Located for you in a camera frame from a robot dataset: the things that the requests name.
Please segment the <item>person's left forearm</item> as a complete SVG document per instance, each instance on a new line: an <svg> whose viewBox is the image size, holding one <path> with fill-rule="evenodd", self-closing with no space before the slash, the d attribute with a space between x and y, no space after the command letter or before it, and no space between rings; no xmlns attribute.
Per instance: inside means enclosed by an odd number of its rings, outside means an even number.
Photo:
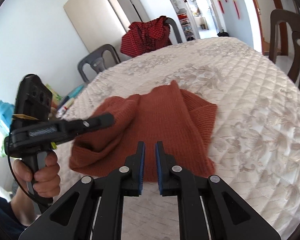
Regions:
<svg viewBox="0 0 300 240"><path fill-rule="evenodd" d="M32 200L20 188L17 189L10 205L17 220L24 226L31 225L38 217Z"/></svg>

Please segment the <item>person's left hand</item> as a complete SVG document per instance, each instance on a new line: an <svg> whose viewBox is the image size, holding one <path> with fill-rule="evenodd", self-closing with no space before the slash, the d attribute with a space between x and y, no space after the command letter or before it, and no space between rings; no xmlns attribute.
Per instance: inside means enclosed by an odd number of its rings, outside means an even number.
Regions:
<svg viewBox="0 0 300 240"><path fill-rule="evenodd" d="M27 190L26 183L34 179L36 183L33 188L41 197L55 197L61 191L61 179L58 175L60 166L57 160L55 152L49 152L45 158L45 167L33 174L21 160L16 159L12 166L13 172L25 190Z"/></svg>

